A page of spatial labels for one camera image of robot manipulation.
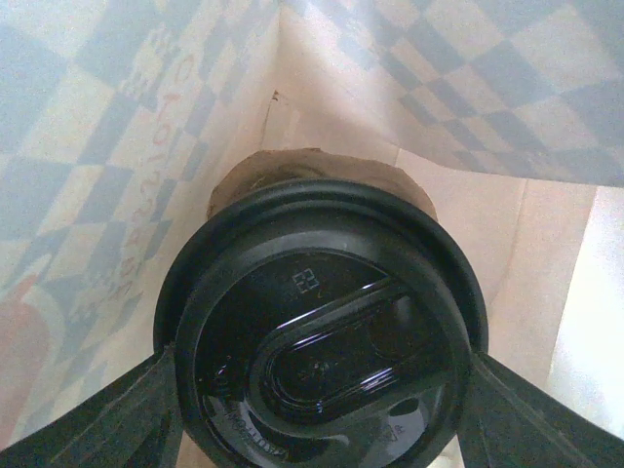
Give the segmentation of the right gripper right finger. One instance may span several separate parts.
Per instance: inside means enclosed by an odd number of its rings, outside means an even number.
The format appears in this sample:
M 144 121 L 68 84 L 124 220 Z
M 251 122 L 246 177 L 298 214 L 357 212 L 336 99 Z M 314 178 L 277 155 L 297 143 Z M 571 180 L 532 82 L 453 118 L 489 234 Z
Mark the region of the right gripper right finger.
M 466 467 L 621 467 L 623 441 L 509 370 L 471 357 L 457 432 Z

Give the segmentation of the blue checkered paper bag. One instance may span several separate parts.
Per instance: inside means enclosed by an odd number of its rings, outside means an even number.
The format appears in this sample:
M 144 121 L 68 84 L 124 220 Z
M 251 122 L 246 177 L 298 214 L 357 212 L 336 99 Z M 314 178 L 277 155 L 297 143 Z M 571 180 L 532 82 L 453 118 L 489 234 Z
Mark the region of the blue checkered paper bag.
M 623 187 L 619 1 L 5 1 L 1 451 L 161 353 L 157 300 L 260 150 L 403 170 L 543 391 L 602 189 Z

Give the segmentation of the black plastic cup lid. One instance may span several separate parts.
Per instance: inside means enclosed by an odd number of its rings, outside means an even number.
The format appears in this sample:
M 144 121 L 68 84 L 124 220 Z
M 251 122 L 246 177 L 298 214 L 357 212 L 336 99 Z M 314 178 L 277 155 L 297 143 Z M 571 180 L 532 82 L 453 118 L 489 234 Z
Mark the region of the black plastic cup lid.
M 425 467 L 456 435 L 484 296 L 430 215 L 340 180 L 228 204 L 160 291 L 189 438 L 219 467 Z

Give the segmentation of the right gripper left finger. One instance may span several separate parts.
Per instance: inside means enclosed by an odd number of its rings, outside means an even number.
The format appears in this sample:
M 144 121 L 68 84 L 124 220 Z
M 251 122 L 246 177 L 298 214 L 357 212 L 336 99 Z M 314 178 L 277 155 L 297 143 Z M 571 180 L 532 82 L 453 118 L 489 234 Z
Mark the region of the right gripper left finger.
M 182 436 L 166 347 L 58 420 L 1 451 L 3 467 L 174 467 Z

